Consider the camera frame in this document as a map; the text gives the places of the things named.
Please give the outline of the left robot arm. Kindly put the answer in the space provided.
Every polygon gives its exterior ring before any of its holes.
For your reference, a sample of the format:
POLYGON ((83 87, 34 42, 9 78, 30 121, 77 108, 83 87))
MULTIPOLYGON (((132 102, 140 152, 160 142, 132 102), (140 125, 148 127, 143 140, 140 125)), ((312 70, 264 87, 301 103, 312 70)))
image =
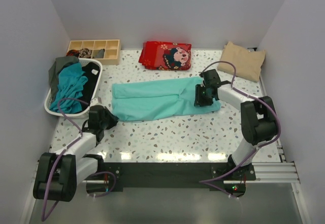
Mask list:
POLYGON ((90 107, 88 119, 77 127, 78 136, 62 149, 45 152, 39 158, 33 197, 69 202, 75 195, 77 185, 87 177, 101 179, 105 174, 103 157, 88 152, 96 148, 105 131, 117 123, 118 117, 107 107, 90 107))

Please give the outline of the mint green t shirt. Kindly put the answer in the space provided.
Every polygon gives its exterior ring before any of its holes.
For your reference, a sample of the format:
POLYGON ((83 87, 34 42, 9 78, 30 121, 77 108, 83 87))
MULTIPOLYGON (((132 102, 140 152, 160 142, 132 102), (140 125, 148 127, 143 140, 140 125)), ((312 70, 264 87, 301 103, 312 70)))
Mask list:
POLYGON ((221 109, 194 105, 200 77, 112 85, 112 113, 121 121, 153 121, 171 116, 207 114, 221 109))

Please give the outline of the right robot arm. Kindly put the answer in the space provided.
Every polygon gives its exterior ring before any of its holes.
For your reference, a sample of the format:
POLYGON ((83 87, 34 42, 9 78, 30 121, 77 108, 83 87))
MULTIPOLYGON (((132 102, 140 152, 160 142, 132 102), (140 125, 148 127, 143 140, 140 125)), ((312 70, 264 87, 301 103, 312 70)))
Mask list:
POLYGON ((281 128, 270 97, 249 95, 233 86, 230 81, 221 81, 216 70, 200 73, 203 82, 196 86, 194 105, 211 106, 223 101, 241 113, 243 139, 238 148, 228 157, 226 174, 237 180, 244 174, 244 166, 252 162, 259 148, 280 135, 281 128))

